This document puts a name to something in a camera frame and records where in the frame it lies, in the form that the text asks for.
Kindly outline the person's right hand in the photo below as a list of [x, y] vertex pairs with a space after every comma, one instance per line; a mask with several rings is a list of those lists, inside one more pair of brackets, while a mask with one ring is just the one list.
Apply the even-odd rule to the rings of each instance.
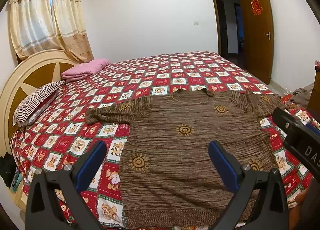
[[294, 229], [299, 223], [300, 210], [301, 210], [302, 204], [303, 204], [303, 202], [305, 200], [305, 197], [307, 195], [308, 190], [309, 190], [308, 188], [303, 190], [295, 198], [295, 202], [297, 204], [289, 212], [289, 230]]

